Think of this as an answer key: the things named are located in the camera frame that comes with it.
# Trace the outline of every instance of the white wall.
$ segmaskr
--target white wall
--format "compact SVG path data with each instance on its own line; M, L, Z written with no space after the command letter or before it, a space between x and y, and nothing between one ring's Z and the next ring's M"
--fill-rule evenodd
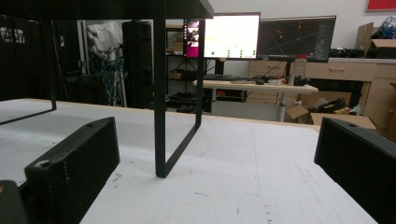
M336 15L332 48L355 48L358 27L374 22L379 26L395 11L366 11L367 0L209 0L215 12L260 11L262 18ZM181 24L181 21L169 21ZM248 73L247 62L226 62L225 74Z

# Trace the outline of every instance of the white table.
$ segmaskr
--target white table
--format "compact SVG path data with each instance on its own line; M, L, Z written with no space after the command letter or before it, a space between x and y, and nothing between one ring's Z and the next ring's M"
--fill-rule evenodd
M286 110L286 94L287 93L300 93L300 94L311 94L312 92L318 91L318 88L304 85L304 86L288 86L288 85L270 85L265 83L264 85L256 84L233 84L230 81L215 81L215 80L204 80L204 88L212 89L212 106L211 113L214 114L216 110L216 95L217 89L224 90L239 90L239 91L268 91L268 92L281 92L281 102L278 107L277 120L283 121L285 118Z
M48 102L0 102L0 119ZM56 111L0 126L0 179L23 168L80 126L114 116L120 164L81 223L375 223L314 164L318 127L203 116L166 179L155 176L152 111L58 103ZM166 113L175 148L195 116Z

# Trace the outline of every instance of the picture frame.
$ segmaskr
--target picture frame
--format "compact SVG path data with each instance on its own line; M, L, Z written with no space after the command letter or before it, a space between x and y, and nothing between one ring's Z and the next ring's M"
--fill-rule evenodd
M367 0L366 11L396 10L396 0Z

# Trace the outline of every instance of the desk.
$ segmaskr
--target desk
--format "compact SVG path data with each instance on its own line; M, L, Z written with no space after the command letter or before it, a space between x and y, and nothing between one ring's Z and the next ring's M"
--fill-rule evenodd
M274 86L265 83L264 85L256 85L256 84L233 84L230 81L214 81L214 80L204 80L204 88L212 89L212 114L216 110L215 102L216 100L216 89L225 89L225 90L240 90L240 91L274 91L281 92L281 102L278 107L277 120L283 121L285 117L285 109L286 109L286 94L287 93L301 93L301 94L310 94L312 92L318 91L317 88L304 85L304 86Z
M48 102L0 102L0 119ZM156 177L149 110L58 103L52 113L0 126L0 179L95 119L114 116L120 164L81 223L375 223L314 164L318 127L203 116L172 173ZM195 116L166 113L173 148Z

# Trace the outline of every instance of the keyboard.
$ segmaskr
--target keyboard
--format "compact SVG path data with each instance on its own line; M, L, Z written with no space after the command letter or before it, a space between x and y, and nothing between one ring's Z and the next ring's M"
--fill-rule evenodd
M233 75L215 75L215 74L208 74L204 75L204 80L214 80L214 81L237 81L237 80L245 80L245 81L252 81L252 77L238 77Z

